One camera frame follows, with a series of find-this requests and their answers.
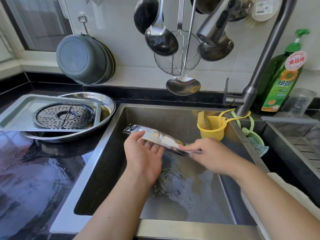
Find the clear glass cup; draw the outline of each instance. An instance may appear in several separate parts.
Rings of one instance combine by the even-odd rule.
[[[308,89],[293,89],[288,100],[283,105],[282,111],[288,112],[293,116],[303,116],[304,112],[316,95],[316,92]]]

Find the dish soap bottle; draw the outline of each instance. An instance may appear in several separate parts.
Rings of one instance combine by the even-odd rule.
[[[284,54],[270,59],[258,83],[257,96],[251,106],[253,112],[263,115],[278,112],[306,62],[307,53],[301,50],[299,41],[309,33],[309,29],[297,29],[297,39],[286,47]]]

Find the yellow hanging sink caddy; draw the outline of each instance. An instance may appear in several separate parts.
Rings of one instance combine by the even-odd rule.
[[[202,138],[214,137],[220,141],[224,137],[224,129],[226,128],[227,123],[229,121],[242,119],[242,118],[248,117],[251,114],[251,112],[249,111],[248,114],[244,117],[230,118],[230,119],[226,119],[226,117],[222,116],[224,113],[233,111],[233,110],[235,109],[234,108],[228,109],[220,113],[218,116],[205,116],[204,111],[199,112],[197,126],[198,126],[198,129],[200,130],[201,137]]]

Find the person's left hand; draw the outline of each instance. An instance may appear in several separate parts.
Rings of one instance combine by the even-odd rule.
[[[151,186],[160,175],[165,148],[142,139],[144,133],[144,130],[132,133],[124,142],[124,151],[127,169],[144,175]]]

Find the window pane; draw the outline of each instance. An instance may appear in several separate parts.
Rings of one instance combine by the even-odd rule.
[[[57,0],[2,0],[26,50],[55,52],[72,34]]]

